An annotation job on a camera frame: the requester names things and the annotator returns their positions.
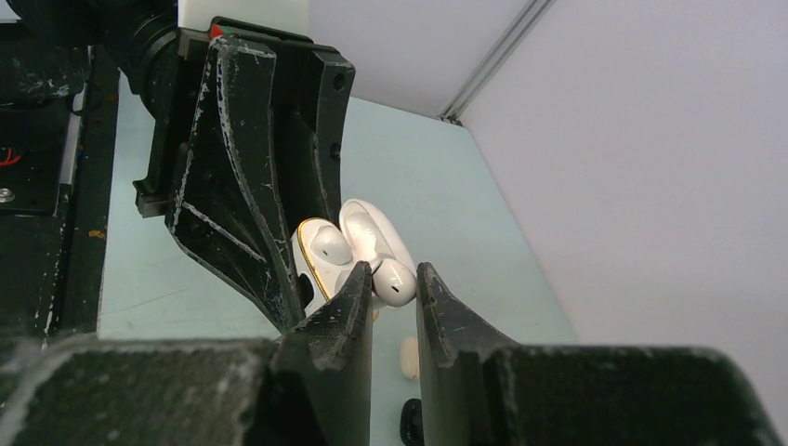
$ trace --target white panel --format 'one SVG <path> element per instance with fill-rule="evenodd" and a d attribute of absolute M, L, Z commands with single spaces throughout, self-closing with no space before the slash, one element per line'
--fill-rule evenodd
<path fill-rule="evenodd" d="M 525 3 L 314 1 L 309 36 L 356 66 L 354 96 L 436 116 Z"/>
<path fill-rule="evenodd" d="M 205 31 L 214 17 L 306 34 L 309 0 L 178 0 L 177 26 Z"/>
<path fill-rule="evenodd" d="M 786 22 L 556 2 L 463 116 L 582 340 L 721 348 L 783 435 Z"/>

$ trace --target black object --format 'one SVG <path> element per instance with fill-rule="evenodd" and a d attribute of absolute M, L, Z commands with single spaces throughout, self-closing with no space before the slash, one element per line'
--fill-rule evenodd
<path fill-rule="evenodd" d="M 421 419 L 421 400 L 413 398 L 405 401 L 400 416 L 400 439 L 405 446 L 424 444 L 424 426 Z"/>
<path fill-rule="evenodd" d="M 304 318 L 290 236 L 308 218 L 338 219 L 354 71 L 304 37 L 217 25 L 225 34 L 210 43 L 178 36 L 169 118 L 135 183 L 138 208 L 166 209 L 180 247 L 285 331 Z"/>
<path fill-rule="evenodd" d="M 51 54 L 51 58 L 65 59 L 86 55 L 87 46 L 102 45 L 126 74 L 131 91 L 140 95 L 149 112 L 157 118 L 166 113 L 159 105 L 159 98 L 167 94 L 164 91 L 166 80 L 162 77 L 167 72 L 165 65 L 174 62 L 177 2 L 8 0 L 8 4 L 24 20 L 24 25 L 19 26 L 33 31 L 35 44 L 45 54 Z M 34 78 L 44 80 L 42 85 L 35 88 L 46 89 L 48 85 L 53 85 L 51 80 L 54 80 L 57 90 L 60 88 L 57 85 L 59 79 L 64 77 L 64 73 L 69 73 L 69 65 L 51 64 L 41 59 L 40 53 L 33 52 L 27 58 L 15 60 L 20 61 L 25 72 L 36 72 L 29 63 L 61 69 L 61 72 L 48 76 L 46 73 L 37 73 Z M 0 80 L 4 81 L 0 85 L 13 85 L 5 82 L 3 72 L 13 72 L 16 67 L 14 64 L 2 66 L 6 68 L 0 69 Z M 81 89 L 84 80 L 72 87 Z"/>
<path fill-rule="evenodd" d="M 15 195 L 0 203 L 0 333 L 32 336 L 46 346 L 58 329 L 96 330 L 119 75 L 95 48 L 91 79 L 102 87 L 85 93 L 86 102 L 101 105 L 84 119 L 73 186 L 59 184 L 64 138 L 0 168 L 0 187 Z M 63 102 L 57 105 L 66 112 Z"/>
<path fill-rule="evenodd" d="M 426 444 L 780 444 L 745 377 L 716 351 L 523 346 L 431 265 L 418 282 Z"/>
<path fill-rule="evenodd" d="M 0 444 L 369 444 L 372 276 L 277 342 L 53 346 L 0 419 Z"/>
<path fill-rule="evenodd" d="M 52 47 L 22 23 L 0 26 L 0 104 L 28 105 L 82 91 L 87 48 Z"/>

